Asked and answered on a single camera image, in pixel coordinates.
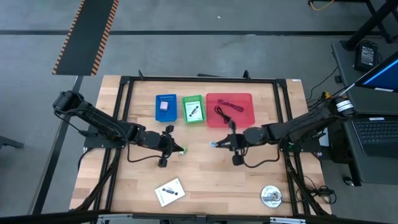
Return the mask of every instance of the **white card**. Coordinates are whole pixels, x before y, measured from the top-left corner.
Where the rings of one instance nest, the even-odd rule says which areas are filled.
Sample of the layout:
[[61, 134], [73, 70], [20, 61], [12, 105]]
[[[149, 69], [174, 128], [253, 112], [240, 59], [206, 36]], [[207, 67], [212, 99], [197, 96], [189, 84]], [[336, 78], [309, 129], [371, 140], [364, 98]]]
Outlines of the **white card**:
[[185, 103], [185, 112], [188, 122], [198, 121], [203, 119], [203, 115], [201, 113], [200, 101]]
[[162, 207], [174, 202], [180, 197], [185, 196], [184, 189], [178, 178], [170, 181], [169, 183], [155, 189], [157, 199], [159, 199]]

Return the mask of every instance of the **blue object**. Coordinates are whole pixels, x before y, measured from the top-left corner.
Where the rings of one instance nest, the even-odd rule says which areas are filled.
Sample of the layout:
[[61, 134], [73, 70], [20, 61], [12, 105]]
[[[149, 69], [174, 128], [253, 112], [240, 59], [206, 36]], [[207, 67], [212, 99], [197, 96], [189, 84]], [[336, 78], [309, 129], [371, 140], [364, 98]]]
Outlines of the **blue object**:
[[[169, 103], [167, 111], [160, 110], [160, 102]], [[177, 96], [176, 94], [156, 95], [155, 119], [160, 122], [175, 121], [177, 119]]]

